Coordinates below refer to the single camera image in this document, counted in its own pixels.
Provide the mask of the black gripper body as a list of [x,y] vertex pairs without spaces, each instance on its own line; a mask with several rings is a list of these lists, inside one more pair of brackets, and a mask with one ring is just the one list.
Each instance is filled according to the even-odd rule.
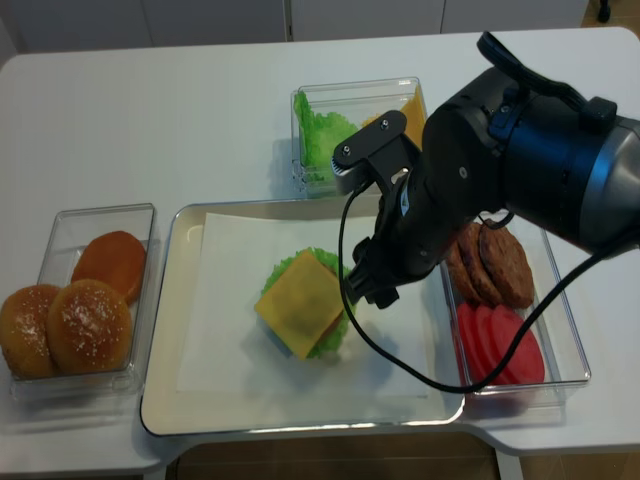
[[374,233],[354,249],[355,268],[397,287],[426,277],[480,212],[511,204],[523,182],[508,155],[509,116],[525,90],[490,68],[428,119],[410,171],[392,177]]

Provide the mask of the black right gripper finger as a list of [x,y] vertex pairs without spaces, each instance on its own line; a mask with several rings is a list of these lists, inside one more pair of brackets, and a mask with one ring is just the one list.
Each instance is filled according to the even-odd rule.
[[399,299],[397,286],[393,284],[374,283],[368,288],[365,299],[377,308],[388,308]]

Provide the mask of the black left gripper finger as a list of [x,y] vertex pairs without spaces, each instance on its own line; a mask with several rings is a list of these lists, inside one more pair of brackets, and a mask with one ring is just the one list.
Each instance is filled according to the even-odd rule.
[[359,269],[353,269],[344,278],[344,289],[348,302],[356,305],[369,294],[369,275]]

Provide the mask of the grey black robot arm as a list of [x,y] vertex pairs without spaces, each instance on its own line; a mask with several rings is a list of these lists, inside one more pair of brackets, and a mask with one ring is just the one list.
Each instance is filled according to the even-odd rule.
[[381,308],[430,274],[483,212],[507,210],[606,257],[639,240],[639,124],[521,63],[494,35],[489,68],[429,116],[420,143],[391,110],[342,141],[342,192],[381,191],[344,290]]

